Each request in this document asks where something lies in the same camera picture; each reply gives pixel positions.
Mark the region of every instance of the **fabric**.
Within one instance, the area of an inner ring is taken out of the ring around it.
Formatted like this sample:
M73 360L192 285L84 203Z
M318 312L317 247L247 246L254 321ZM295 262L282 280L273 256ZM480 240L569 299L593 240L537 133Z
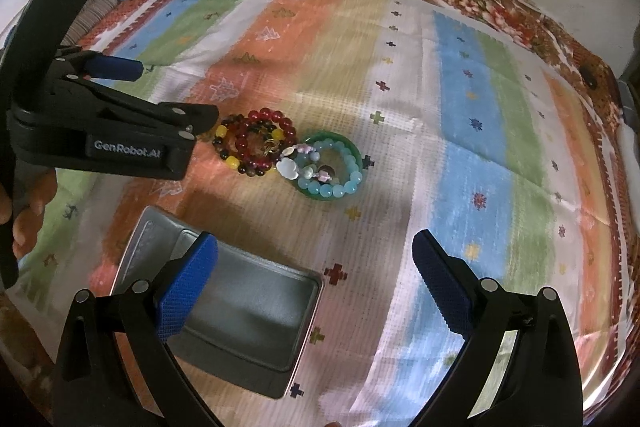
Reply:
M87 0L73 24L62 39L63 46L72 46L84 37L94 26L113 10L118 0Z
M412 263L421 229L508 290L555 287L585 397L606 380L628 331L624 177L593 106L540 58L421 0L140 0L119 9L128 15L113 14L115 26L82 43L136 58L145 73L103 82L153 102L215 103L222 115L277 108L300 136L347 136L366 175L353 196L313 201L273 172L229 170L208 135L180 182L60 171L13 295L39 317L47 350L76 290L109 292L136 220L157 204L221 241L325 274L315 334L284 399L183 365L228 427L264 417L292 427L409 423L462 345ZM332 277L339 271L348 277ZM478 410L512 344L507 336Z

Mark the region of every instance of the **blue stripe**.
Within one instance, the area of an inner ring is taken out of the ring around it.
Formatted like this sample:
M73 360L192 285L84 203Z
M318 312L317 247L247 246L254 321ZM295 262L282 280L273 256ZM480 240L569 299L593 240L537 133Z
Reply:
M139 57L158 37L161 37L171 25L187 11L191 6L200 0L170 0L162 9L158 10L142 28L139 28L133 35L126 39L119 47L113 51L113 55L122 58ZM103 86L114 87L114 80L95 78L95 82Z
M502 279L512 186L511 173L502 167L502 114L475 30L437 12L434 22L447 147L428 228L450 255L462 257L465 247L476 243L478 259L466 260L476 275ZM376 411L380 425L405 427L434 393L462 344L462 337L447 328L426 287L418 289L404 346L398 350L395 382Z

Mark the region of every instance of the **metal screw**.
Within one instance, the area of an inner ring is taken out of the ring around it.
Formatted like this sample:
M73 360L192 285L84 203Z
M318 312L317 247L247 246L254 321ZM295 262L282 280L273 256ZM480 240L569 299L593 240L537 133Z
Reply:
M139 281L135 281L133 283L133 285L131 286L131 289L133 290L133 293L144 293L146 292L146 290L149 288L149 283L148 281L145 281L144 279L140 279Z
M498 283L489 277L487 277L487 279L482 279L480 281L480 285L488 292L495 292L498 289Z
M76 293L76 302L84 302L89 298L89 290L80 290Z
M556 293L556 290L554 290L553 288L543 289L542 295L544 295L545 298L549 299L550 301L555 301L558 298L558 294Z

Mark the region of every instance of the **green stripe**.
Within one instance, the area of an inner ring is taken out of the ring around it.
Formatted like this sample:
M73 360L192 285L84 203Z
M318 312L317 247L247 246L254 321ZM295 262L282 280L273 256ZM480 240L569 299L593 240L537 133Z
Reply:
M80 213L87 194L94 187L98 174L94 172L58 169L58 192L45 210L42 229L38 233L36 247L20 261L18 285L36 309L43 311L49 296L49 287L56 266L68 264L74 236L80 222ZM68 205L78 207L70 219L63 217ZM44 260L53 256L54 260ZM86 281L74 283L86 284Z
M554 218L545 189L542 145L510 52L484 33L478 32L478 41L504 121L506 167L514 174L509 261L502 283L510 291L537 293L547 280L552 261L550 229Z
M192 48L216 22L231 12L243 0L199 0L189 7L157 39L153 40L137 60L145 65L145 72L135 82L116 82L116 89L133 96L151 96L162 76L163 66L173 64L178 56Z

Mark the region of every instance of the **white shell charm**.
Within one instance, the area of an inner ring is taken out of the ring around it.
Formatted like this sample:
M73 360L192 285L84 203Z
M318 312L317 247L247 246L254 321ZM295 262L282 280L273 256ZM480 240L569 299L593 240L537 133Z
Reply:
M295 180L300 175L300 168L291 158L283 158L282 160L280 160L278 163L276 163L276 169L287 180Z
M295 151L296 151L295 147L287 147L284 151L282 151L282 154L280 155L280 157L284 158L286 156L291 156Z

